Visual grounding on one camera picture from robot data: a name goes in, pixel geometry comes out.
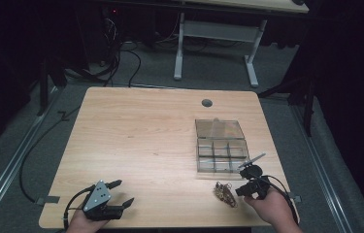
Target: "human hand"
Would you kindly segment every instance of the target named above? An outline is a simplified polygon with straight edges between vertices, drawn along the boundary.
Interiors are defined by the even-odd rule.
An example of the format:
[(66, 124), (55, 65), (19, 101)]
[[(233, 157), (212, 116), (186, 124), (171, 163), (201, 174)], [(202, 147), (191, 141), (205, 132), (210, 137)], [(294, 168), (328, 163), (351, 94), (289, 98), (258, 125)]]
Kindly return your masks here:
[(77, 209), (73, 214), (72, 220), (70, 221), (70, 225), (69, 228), (67, 228), (66, 233), (95, 233), (108, 222), (109, 220), (90, 220), (84, 215), (83, 210)]
[(277, 232), (302, 232), (294, 222), (287, 201), (274, 188), (270, 187), (267, 190), (267, 196), (263, 200), (254, 199), (251, 196), (246, 196), (244, 200), (264, 221), (272, 224)]

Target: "gray carpet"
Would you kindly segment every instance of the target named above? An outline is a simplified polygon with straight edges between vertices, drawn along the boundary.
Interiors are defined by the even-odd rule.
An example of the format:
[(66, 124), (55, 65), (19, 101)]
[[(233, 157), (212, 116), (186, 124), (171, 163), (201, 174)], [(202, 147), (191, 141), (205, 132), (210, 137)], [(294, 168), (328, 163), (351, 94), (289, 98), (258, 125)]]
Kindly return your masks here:
[[(123, 49), (127, 50), (135, 46), (135, 44), (128, 44)], [(142, 65), (133, 84), (261, 92), (280, 83), (297, 51), (297, 48), (279, 50), (274, 45), (259, 48), (254, 60), (259, 87), (251, 88), (243, 60), (243, 55), (248, 48), (248, 44), (240, 44), (231, 48), (207, 46), (200, 50), (201, 46), (187, 45), (182, 80), (174, 81), (176, 48), (157, 46), (155, 50), (151, 50), (139, 44), (133, 51), (141, 57)], [(114, 86), (127, 85), (137, 66), (137, 57), (123, 51), (120, 66), (114, 76)], [(93, 72), (97, 69), (99, 69), (97, 66), (92, 66)], [(85, 91), (93, 85), (100, 84), (69, 79), (68, 85), (54, 102), (33, 142), (60, 120), (59, 111), (70, 112), (77, 108), (83, 100)], [(6, 131), (0, 137), (0, 176), (39, 111), (38, 87), (32, 91), (31, 97), (32, 101), (9, 122)], [(291, 190), (302, 198), (302, 202), (296, 205), (301, 218), (300, 225), (305, 232), (339, 232), (337, 221), (332, 215), (314, 170), (311, 149), (304, 132), (300, 130), (300, 121), (294, 114), (299, 108), (288, 106), (283, 97), (285, 95), (277, 94), (261, 99), (261, 104)], [(58, 123), (28, 154), (23, 169), (23, 183), (31, 196), (39, 197), (48, 194), (76, 115), (77, 112), (69, 116), (69, 121)], [(312, 130), (313, 136), (309, 140), (313, 142), (329, 179), (335, 187), (351, 231), (364, 232), (363, 197), (340, 157), (316, 101)], [(0, 232), (55, 232), (52, 229), (42, 229), (38, 225), (41, 210), (40, 206), (33, 205), (24, 198), (18, 179), (15, 177), (3, 199), (0, 200)], [(255, 227), (252, 232), (274, 231), (271, 227)]]

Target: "clear plastic box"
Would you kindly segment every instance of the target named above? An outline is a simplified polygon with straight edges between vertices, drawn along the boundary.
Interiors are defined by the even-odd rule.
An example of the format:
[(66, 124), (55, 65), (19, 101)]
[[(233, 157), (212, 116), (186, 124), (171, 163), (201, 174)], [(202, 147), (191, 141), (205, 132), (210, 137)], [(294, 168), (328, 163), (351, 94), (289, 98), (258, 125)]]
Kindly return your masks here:
[(238, 173), (248, 146), (237, 120), (196, 119), (197, 171)]

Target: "metal rail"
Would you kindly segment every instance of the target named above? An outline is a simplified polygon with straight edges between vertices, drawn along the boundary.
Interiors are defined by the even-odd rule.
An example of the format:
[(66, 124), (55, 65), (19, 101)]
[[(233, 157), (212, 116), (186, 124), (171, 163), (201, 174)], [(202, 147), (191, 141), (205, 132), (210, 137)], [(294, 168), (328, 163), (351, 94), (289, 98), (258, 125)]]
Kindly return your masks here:
[(31, 145), (34, 136), (37, 134), (40, 126), (42, 125), (44, 119), (49, 113), (52, 104), (55, 102), (60, 93), (61, 90), (58, 90), (56, 87), (52, 89), (50, 93), (49, 106), (43, 111), (43, 113), (40, 116), (37, 116), (32, 126), (27, 131), (26, 135), (21, 141), (20, 145), (18, 146), (15, 154), (13, 155), (12, 160), (9, 162), (6, 169), (0, 176), (0, 202), (3, 199), (3, 196), (6, 194), (6, 191), (9, 189), (9, 186), (12, 184), (12, 181), (15, 178), (21, 166), (21, 162), (24, 156), (26, 155), (27, 151), (29, 150), (29, 147)]
[(313, 140), (306, 134), (306, 131), (303, 127), (302, 113), (300, 113), (300, 110), (297, 106), (290, 106), (290, 110), (293, 113), (293, 116), (298, 121), (297, 125), (303, 134), (306, 145), (309, 148), (315, 174), (317, 175), (318, 182), (321, 186), (324, 197), (326, 198), (327, 204), (329, 205), (330, 211), (336, 221), (339, 231), (353, 232), (350, 223), (348, 222), (347, 216), (345, 215), (345, 211), (343, 210), (343, 206), (340, 202), (339, 196), (336, 193), (333, 184), (330, 182), (330, 179), (326, 173), (323, 164), (321, 163), (320, 156), (318, 154), (318, 151), (315, 149)]

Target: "desk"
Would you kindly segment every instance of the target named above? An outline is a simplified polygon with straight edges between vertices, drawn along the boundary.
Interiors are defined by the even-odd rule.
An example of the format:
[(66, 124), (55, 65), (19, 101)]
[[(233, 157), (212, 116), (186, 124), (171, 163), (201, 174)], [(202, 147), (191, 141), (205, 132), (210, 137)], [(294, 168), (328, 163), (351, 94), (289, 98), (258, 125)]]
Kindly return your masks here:
[[(203, 99), (213, 102), (202, 105)], [(40, 217), (44, 228), (62, 228), (67, 203), (99, 180), (123, 180), (110, 190), (109, 205), (135, 197), (107, 228), (226, 227), (267, 225), (234, 191), (247, 181), (238, 174), (197, 173), (195, 119), (238, 120), (250, 158), (288, 188), (257, 95), (249, 91), (90, 88), (61, 159)], [(217, 181), (231, 183), (231, 208), (213, 194)], [(83, 201), (82, 195), (72, 207)]]
[[(264, 11), (280, 11), (288, 13), (306, 14), (309, 9), (306, 5), (298, 6), (291, 0), (183, 0), (184, 2), (220, 5), (224, 7), (250, 8)], [(258, 80), (253, 67), (253, 59), (260, 44), (267, 20), (261, 20), (258, 27), (248, 27), (223, 23), (200, 22), (196, 20), (184, 20), (181, 14), (179, 26), (179, 46), (176, 55), (175, 80), (182, 78), (182, 45), (184, 36), (203, 37), (219, 40), (230, 40), (252, 43), (249, 55), (245, 56), (245, 63), (248, 69), (250, 85), (258, 87)]]

